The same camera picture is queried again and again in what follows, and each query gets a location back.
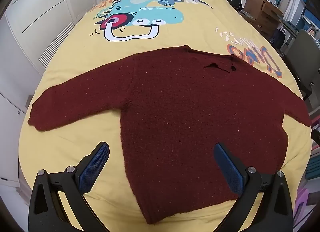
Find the white wardrobe with doors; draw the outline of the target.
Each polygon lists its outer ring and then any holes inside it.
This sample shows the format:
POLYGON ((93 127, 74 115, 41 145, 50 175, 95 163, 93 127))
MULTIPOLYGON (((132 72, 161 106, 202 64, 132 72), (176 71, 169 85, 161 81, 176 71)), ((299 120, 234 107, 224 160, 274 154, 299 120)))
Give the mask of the white wardrobe with doors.
POLYGON ((1 184, 17 187, 20 129, 58 47, 96 0, 11 0, 1 17, 1 184))

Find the yellow cartoon dinosaur bedsheet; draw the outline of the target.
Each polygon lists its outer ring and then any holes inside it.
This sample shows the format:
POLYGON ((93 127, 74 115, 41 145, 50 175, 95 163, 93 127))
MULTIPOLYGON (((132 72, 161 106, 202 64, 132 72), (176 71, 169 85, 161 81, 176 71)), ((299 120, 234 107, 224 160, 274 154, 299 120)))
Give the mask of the yellow cartoon dinosaur bedsheet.
MULTIPOLYGON (((155 26, 151 20, 141 19, 119 29, 100 30, 99 14, 120 1, 103 1, 77 23, 49 63, 36 97, 101 65, 144 51, 184 45, 209 53, 243 55, 256 69, 299 93, 280 55, 226 0, 175 0, 171 6, 143 0, 144 11, 161 9, 155 26)), ((225 201, 147 224, 125 174, 118 111, 106 111, 48 132, 23 123, 19 160, 27 183, 33 186, 41 169, 60 172, 78 163, 100 141, 109 144, 111 154, 86 199, 111 231, 212 231, 233 204, 225 201)))

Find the dark red knitted sweater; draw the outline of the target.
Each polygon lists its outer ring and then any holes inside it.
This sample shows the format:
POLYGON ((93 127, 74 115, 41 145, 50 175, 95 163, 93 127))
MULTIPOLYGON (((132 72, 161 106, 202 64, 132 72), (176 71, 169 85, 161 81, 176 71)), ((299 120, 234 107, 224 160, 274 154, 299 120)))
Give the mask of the dark red knitted sweater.
POLYGON ((304 101, 235 55, 188 46, 143 52, 45 90, 28 124, 49 131, 120 111, 125 170, 148 224, 235 199, 213 157, 223 143, 273 174, 285 160, 285 116, 310 126, 304 101))

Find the brown cardboard box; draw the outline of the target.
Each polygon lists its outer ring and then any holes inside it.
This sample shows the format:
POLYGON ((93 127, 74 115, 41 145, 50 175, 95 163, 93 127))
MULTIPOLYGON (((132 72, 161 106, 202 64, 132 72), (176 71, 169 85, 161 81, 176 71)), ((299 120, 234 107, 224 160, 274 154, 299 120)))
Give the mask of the brown cardboard box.
POLYGON ((267 0, 247 0, 242 17, 269 40, 280 24, 283 13, 267 0))

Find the grey green chair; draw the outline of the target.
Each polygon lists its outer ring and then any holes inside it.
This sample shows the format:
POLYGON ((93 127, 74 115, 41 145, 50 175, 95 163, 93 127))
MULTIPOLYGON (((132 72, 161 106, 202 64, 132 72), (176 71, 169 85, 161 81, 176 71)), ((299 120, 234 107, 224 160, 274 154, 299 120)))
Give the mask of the grey green chair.
POLYGON ((301 29, 283 59, 303 92, 303 100, 308 99, 312 94, 311 83, 319 73, 318 41, 301 29))

